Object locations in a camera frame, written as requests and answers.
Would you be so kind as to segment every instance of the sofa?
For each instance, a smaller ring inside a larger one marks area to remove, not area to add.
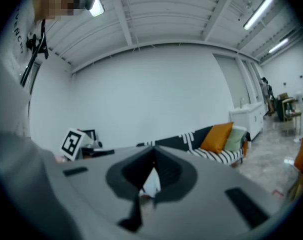
[[[246,141],[243,142],[241,148],[236,151],[223,150],[221,153],[201,149],[201,145],[213,126],[202,128],[196,131],[187,132],[170,138],[164,138],[154,141],[142,142],[137,144],[141,146],[165,146],[182,151],[186,151],[192,156],[204,159],[210,159],[225,165],[232,165],[238,161],[243,162],[243,158],[247,152],[247,141],[250,141],[250,135],[246,133]]]

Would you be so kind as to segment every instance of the floor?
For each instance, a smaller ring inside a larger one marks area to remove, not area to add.
[[[303,137],[303,104],[300,110],[302,111],[300,136]],[[292,165],[284,163],[284,159],[295,160],[301,143],[294,142],[298,133],[290,130],[287,134],[286,126],[290,125],[279,121],[276,113],[265,116],[262,132],[253,140],[243,164],[235,168],[269,193],[277,190],[286,195],[298,177],[298,171]]]

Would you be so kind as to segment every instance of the white cabinet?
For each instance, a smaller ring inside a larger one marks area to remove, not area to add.
[[[263,129],[265,106],[262,102],[246,104],[242,108],[231,110],[229,113],[235,126],[242,126],[247,129],[251,140]]]

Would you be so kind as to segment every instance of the striped cushion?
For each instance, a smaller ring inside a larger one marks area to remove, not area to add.
[[[219,154],[214,153],[212,151],[207,151],[207,150],[204,150],[201,148],[188,150],[187,152],[191,153],[194,156],[217,161],[217,162],[225,164],[225,165],[231,165],[244,157],[244,152],[243,152],[242,148],[240,150],[238,150],[237,152],[223,150]]]

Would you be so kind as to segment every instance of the fluorescent light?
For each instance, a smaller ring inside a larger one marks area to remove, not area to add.
[[[90,13],[93,17],[96,17],[98,15],[101,15],[104,12],[104,7],[102,5],[102,2],[100,0],[95,0],[95,2],[93,2],[93,6],[90,9]]]
[[[281,41],[279,44],[277,44],[274,48],[269,50],[269,53],[273,53],[274,51],[278,50],[280,47],[284,46],[285,44],[287,44],[289,41],[288,38],[284,39],[283,41]]]
[[[251,26],[259,19],[259,17],[264,13],[264,11],[271,5],[273,0],[263,0],[258,9],[254,12],[254,14],[249,18],[249,20],[245,23],[243,28],[245,30],[249,30]]]

